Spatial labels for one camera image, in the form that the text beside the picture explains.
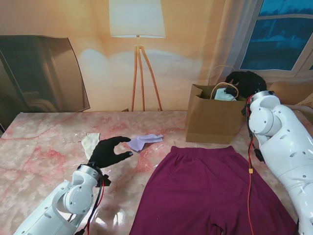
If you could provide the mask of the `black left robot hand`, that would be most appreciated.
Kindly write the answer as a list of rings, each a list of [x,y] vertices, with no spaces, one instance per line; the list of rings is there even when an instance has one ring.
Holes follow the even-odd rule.
[[[123,142],[130,142],[128,137],[112,137],[100,141],[89,159],[88,165],[96,166],[100,169],[117,164],[133,155],[133,152],[127,151],[121,154],[115,154],[114,148]]]

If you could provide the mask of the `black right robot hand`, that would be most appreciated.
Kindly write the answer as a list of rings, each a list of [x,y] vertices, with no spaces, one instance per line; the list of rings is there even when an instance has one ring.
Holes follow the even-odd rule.
[[[239,96],[243,98],[267,89],[265,80],[251,71],[233,71],[226,77],[225,82],[234,85],[239,91]]]

